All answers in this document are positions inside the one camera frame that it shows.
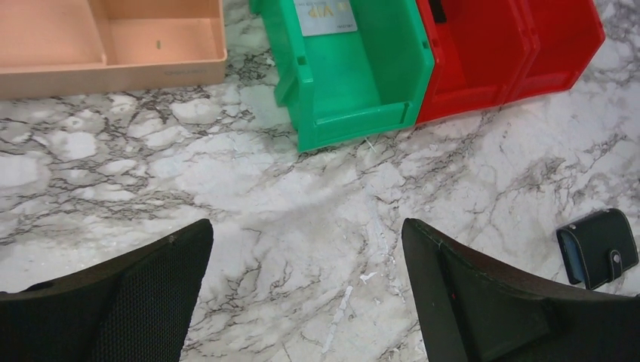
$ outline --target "wallet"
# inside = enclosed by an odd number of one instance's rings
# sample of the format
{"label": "wallet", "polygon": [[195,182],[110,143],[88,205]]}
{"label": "wallet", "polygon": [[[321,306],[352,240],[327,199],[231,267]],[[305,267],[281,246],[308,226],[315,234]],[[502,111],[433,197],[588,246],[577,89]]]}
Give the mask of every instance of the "wallet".
{"label": "wallet", "polygon": [[555,231],[571,284],[594,290],[638,264],[638,249],[629,220],[618,209],[606,209]]}

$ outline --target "black card holder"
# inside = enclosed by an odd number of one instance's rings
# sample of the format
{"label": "black card holder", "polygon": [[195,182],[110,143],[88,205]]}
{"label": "black card holder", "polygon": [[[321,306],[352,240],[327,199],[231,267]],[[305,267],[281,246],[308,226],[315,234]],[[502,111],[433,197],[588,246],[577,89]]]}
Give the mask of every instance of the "black card holder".
{"label": "black card holder", "polygon": [[629,220],[618,209],[600,210],[555,231],[571,284],[594,290],[638,264]]}

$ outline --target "beige plastic container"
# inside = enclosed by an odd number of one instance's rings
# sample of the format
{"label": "beige plastic container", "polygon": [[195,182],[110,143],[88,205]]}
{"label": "beige plastic container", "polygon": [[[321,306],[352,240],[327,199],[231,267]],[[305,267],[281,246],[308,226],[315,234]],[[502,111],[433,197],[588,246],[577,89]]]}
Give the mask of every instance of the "beige plastic container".
{"label": "beige plastic container", "polygon": [[222,0],[0,0],[0,99],[222,83]]}

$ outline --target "marble tabletop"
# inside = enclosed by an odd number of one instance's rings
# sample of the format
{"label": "marble tabletop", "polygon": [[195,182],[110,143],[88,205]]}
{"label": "marble tabletop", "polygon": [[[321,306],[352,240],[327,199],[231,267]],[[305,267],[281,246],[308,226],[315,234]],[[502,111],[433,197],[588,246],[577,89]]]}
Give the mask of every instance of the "marble tabletop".
{"label": "marble tabletop", "polygon": [[[224,84],[2,102],[0,290],[208,218],[183,360],[426,360],[405,218],[562,283],[556,226],[618,207],[640,234],[640,0],[597,5],[573,90],[306,155],[246,0],[225,1]],[[640,293],[640,268],[600,290]]]}

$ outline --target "gray marble vein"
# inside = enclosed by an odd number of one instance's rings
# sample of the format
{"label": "gray marble vein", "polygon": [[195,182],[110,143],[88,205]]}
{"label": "gray marble vein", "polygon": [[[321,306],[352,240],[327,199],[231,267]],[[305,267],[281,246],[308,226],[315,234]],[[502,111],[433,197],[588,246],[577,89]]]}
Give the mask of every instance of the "gray marble vein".
{"label": "gray marble vein", "polygon": [[[562,283],[555,227],[619,207],[640,234],[640,1],[596,3],[608,38],[573,90],[306,155],[244,0],[225,84],[1,102],[0,290],[205,217],[183,360],[424,361],[404,218]],[[640,268],[600,290],[640,293]]]}

